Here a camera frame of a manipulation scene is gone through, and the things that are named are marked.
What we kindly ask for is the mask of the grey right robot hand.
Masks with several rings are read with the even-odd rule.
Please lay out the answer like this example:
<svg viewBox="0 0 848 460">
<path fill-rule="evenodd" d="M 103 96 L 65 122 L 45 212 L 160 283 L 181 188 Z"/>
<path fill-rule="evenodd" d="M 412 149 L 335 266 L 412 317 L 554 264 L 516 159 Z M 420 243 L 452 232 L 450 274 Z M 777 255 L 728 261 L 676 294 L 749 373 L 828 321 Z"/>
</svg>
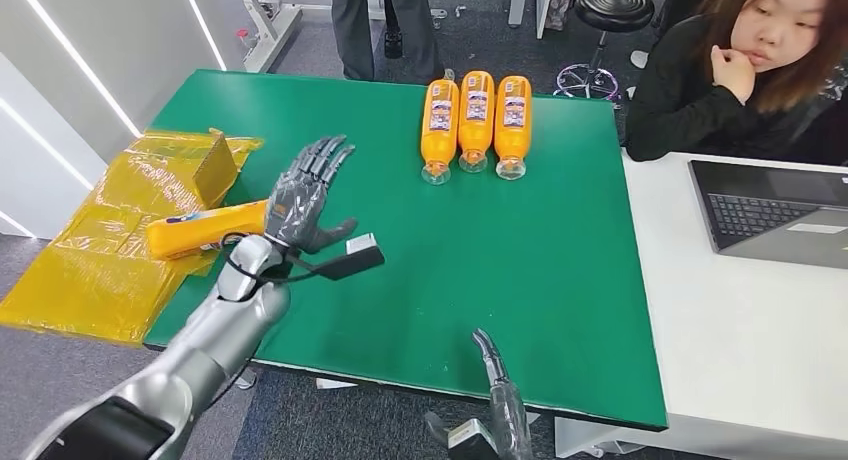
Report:
<svg viewBox="0 0 848 460">
<path fill-rule="evenodd" d="M 490 391 L 492 434 L 501 459 L 533 459 L 527 412 L 494 341 L 481 328 L 472 332 L 484 363 Z"/>
</svg>

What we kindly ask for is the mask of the person's hand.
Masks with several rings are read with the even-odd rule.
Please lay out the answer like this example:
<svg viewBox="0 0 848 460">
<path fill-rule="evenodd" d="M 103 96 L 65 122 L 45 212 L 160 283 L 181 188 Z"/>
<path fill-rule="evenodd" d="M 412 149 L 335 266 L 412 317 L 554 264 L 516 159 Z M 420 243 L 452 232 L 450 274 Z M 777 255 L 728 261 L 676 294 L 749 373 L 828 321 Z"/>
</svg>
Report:
<svg viewBox="0 0 848 460">
<path fill-rule="evenodd" d="M 713 45 L 710 62 L 713 85 L 727 89 L 741 105 L 746 105 L 753 94 L 756 77 L 749 53 Z"/>
</svg>

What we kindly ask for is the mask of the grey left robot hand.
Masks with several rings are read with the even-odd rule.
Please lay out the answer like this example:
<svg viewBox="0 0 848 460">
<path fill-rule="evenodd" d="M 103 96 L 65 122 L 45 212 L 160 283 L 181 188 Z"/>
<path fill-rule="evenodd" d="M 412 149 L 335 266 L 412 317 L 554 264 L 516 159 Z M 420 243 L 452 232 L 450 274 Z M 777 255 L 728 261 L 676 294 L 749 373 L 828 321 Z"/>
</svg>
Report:
<svg viewBox="0 0 848 460">
<path fill-rule="evenodd" d="M 358 226 L 348 218 L 332 228 L 319 225 L 327 195 L 343 162 L 355 150 L 344 135 L 306 145 L 281 173 L 269 195 L 264 236 L 284 247 L 315 254 L 347 238 Z"/>
</svg>

